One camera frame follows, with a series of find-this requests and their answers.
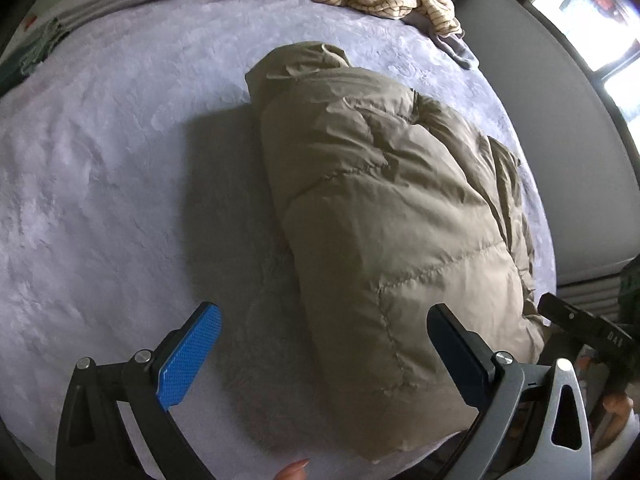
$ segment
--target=plush bedspread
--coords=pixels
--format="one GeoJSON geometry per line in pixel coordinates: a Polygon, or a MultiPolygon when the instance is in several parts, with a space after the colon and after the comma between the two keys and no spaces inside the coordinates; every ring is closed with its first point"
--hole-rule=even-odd
{"type": "Polygon", "coordinates": [[[309,457],[311,478],[385,480],[427,451],[372,465],[331,420],[244,83],[303,40],[340,46],[516,153],[536,296],[554,290],[542,203],[502,105],[416,29],[309,0],[110,14],[0,101],[0,413],[37,454],[53,461],[79,357],[153,348],[201,300],[221,307],[223,334],[172,413],[217,478],[267,479],[309,457]]]}

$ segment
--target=silver bolt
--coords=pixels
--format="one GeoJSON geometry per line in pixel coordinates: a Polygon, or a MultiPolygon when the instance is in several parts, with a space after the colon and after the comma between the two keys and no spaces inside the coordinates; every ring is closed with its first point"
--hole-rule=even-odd
{"type": "Polygon", "coordinates": [[[91,359],[88,357],[81,357],[76,363],[76,368],[78,370],[86,370],[89,366],[91,366],[91,359]]]}
{"type": "Polygon", "coordinates": [[[501,365],[510,365],[513,363],[513,356],[509,352],[498,352],[495,355],[495,360],[501,365]]]}
{"type": "Polygon", "coordinates": [[[573,368],[573,365],[571,364],[571,361],[569,361],[569,359],[565,359],[563,357],[559,358],[558,361],[556,361],[556,365],[558,365],[558,368],[560,368],[561,370],[568,372],[573,368]]]}
{"type": "Polygon", "coordinates": [[[148,363],[151,361],[151,352],[149,350],[140,350],[133,356],[137,363],[148,363]]]}

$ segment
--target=green fabric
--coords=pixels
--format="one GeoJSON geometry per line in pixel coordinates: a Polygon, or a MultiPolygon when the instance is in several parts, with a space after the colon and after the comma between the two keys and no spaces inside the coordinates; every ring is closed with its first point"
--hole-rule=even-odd
{"type": "Polygon", "coordinates": [[[494,350],[537,359],[517,159],[452,108],[352,67],[335,46],[283,46],[246,81],[345,437],[374,460],[468,428],[475,410],[425,318],[446,303],[494,350]]]}
{"type": "Polygon", "coordinates": [[[54,18],[39,27],[31,41],[12,52],[0,64],[0,97],[27,79],[68,34],[54,18]]]}

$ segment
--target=blue gripper pad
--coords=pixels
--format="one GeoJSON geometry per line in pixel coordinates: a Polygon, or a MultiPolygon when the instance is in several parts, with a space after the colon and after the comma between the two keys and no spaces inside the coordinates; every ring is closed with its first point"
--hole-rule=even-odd
{"type": "Polygon", "coordinates": [[[209,303],[164,362],[156,396],[165,410],[180,404],[222,329],[222,314],[209,303]]]}

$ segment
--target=wall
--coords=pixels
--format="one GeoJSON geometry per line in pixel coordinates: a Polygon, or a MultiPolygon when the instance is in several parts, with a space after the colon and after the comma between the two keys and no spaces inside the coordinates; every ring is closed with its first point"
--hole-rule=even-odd
{"type": "Polygon", "coordinates": [[[457,0],[456,15],[538,183],[558,282],[617,272],[640,253],[640,190],[602,101],[515,0],[457,0]]]}

